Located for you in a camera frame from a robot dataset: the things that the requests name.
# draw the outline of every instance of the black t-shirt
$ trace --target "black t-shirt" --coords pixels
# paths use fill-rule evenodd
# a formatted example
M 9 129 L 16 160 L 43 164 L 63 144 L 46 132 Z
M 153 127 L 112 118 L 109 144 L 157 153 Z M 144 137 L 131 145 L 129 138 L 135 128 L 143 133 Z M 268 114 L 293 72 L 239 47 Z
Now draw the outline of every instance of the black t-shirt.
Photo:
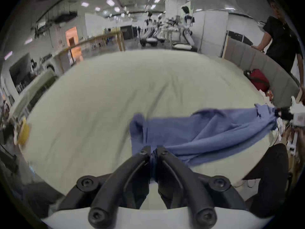
M 272 37 L 266 55 L 290 73 L 295 54 L 303 57 L 297 36 L 287 24 L 272 16 L 268 18 L 264 30 Z

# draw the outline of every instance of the blue cloth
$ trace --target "blue cloth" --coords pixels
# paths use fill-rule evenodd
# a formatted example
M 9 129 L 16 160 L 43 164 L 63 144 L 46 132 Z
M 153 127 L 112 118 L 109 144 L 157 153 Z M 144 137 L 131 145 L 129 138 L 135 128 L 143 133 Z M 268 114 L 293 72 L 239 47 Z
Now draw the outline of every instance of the blue cloth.
M 132 154 L 150 145 L 163 145 L 188 165 L 238 153 L 276 129 L 274 108 L 204 109 L 190 117 L 145 120 L 135 114 L 130 125 Z

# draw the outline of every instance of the red bag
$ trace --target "red bag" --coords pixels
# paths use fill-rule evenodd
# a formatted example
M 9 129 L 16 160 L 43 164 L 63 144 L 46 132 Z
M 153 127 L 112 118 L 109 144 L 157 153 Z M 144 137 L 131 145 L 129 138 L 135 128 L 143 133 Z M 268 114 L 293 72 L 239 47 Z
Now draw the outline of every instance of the red bag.
M 262 90 L 263 92 L 269 90 L 269 81 L 259 69 L 244 71 L 244 75 L 252 82 L 257 90 Z

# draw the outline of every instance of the bed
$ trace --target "bed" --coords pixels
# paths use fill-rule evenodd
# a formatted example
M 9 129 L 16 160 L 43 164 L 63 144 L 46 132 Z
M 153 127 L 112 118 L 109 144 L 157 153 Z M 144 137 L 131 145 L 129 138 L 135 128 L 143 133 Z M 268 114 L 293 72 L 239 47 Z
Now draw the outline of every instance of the bed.
M 67 194 L 78 178 L 112 173 L 132 155 L 128 124 L 134 113 L 179 117 L 255 103 L 265 102 L 242 70 L 225 59 L 158 49 L 106 54 L 71 68 L 40 98 L 21 151 L 42 179 Z M 192 170 L 235 183 L 273 140 L 270 133 L 238 154 Z

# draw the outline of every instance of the gray upholstered headboard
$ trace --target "gray upholstered headboard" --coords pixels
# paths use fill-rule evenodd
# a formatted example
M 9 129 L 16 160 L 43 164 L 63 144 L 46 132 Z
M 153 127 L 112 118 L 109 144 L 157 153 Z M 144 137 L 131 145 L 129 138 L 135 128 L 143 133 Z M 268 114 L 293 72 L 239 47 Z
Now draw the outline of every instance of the gray upholstered headboard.
M 273 59 L 240 41 L 228 39 L 224 59 L 244 70 L 260 69 L 269 80 L 273 92 L 273 104 L 280 107 L 291 105 L 291 96 L 296 97 L 299 87 L 291 76 Z

